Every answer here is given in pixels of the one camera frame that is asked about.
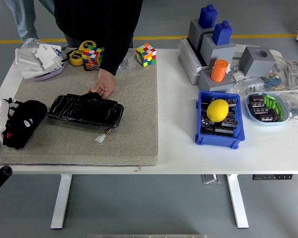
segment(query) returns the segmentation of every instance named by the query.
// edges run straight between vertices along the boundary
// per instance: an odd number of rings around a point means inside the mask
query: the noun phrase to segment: white table
[[[14,97],[22,81],[11,67],[0,99]],[[260,126],[242,105],[245,141],[237,150],[196,145],[198,87],[191,85],[178,59],[178,50],[157,50],[158,162],[146,167],[23,166],[16,174],[61,174],[51,228],[62,228],[72,174],[224,174],[230,188],[236,223],[248,228],[238,174],[298,174],[298,123]],[[278,149],[271,149],[275,144]]]

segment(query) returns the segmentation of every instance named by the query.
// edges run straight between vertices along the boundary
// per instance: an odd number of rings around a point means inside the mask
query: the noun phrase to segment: black plastic wrap
[[[53,102],[48,117],[81,124],[116,128],[123,115],[123,105],[102,99],[98,93],[82,96],[59,95]]]

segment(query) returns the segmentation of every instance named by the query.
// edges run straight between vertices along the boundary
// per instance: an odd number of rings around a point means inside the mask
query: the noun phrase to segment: orange cylinder
[[[214,82],[221,82],[224,79],[226,70],[228,67],[228,62],[224,59],[218,59],[215,61],[212,73],[211,73],[211,80]]]

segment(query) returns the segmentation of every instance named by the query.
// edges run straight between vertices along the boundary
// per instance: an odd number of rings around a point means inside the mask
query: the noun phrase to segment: table leg
[[[72,175],[61,175],[58,197],[55,203],[55,209],[51,224],[51,229],[62,229],[66,205],[68,202]]]
[[[237,228],[249,228],[237,175],[226,175]]]

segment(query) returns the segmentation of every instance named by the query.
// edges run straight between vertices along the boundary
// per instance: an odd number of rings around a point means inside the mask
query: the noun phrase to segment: rubik's cube
[[[148,43],[136,49],[137,59],[143,67],[155,63],[156,51]]]
[[[100,65],[103,58],[103,51],[101,48],[89,46],[82,54],[82,57],[86,68],[92,68]]]

